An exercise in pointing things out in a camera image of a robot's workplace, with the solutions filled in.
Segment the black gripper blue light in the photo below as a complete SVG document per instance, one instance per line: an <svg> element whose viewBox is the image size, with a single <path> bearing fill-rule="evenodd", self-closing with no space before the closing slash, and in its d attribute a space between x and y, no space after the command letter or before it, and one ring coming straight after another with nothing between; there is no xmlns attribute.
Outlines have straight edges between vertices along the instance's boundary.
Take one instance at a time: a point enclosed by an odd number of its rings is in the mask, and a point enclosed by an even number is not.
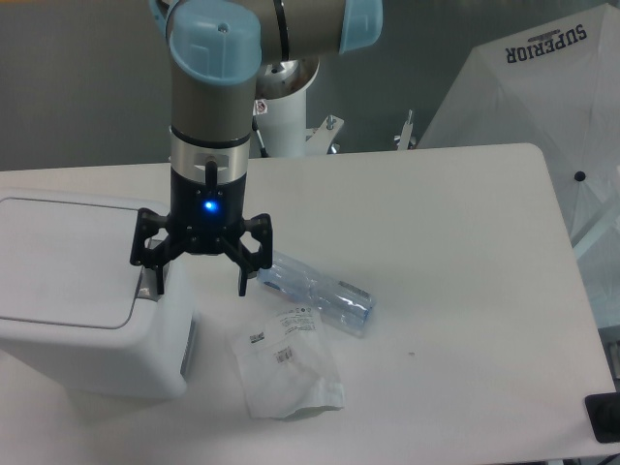
<svg viewBox="0 0 620 465"><path fill-rule="evenodd" d="M160 215L142 207L130 253L130 264L155 272L158 295L165 293L164 267L183 253L193 255L225 254L238 266L238 295L246 296L249 279L260 269L270 269L273 263L273 228L271 217L261 213L243 219L246 178L218 184L204 184L170 172L170 214ZM148 243L160 230L167 237L154 248ZM250 251L241 237L249 233L258 243Z"/></svg>

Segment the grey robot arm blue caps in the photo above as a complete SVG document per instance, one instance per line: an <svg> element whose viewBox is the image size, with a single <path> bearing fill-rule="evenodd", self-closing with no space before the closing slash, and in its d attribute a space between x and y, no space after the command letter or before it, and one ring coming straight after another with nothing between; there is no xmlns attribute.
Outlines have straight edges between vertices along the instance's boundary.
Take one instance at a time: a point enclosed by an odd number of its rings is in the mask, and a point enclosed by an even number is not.
<svg viewBox="0 0 620 465"><path fill-rule="evenodd" d="M165 288L180 255L225 255L238 287L272 265L270 217L243 216L257 80L266 65L373 45L379 1L155 1L171 71L170 212L138 212L130 261Z"/></svg>

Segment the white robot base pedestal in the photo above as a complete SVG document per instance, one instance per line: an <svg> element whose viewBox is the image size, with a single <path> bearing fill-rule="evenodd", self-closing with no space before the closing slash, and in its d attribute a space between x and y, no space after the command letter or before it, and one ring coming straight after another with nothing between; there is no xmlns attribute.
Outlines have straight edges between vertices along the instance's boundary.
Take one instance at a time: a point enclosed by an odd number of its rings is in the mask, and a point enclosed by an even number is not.
<svg viewBox="0 0 620 465"><path fill-rule="evenodd" d="M304 156L306 95L319 67L319 58L310 57L260 68L253 131L262 158Z"/></svg>

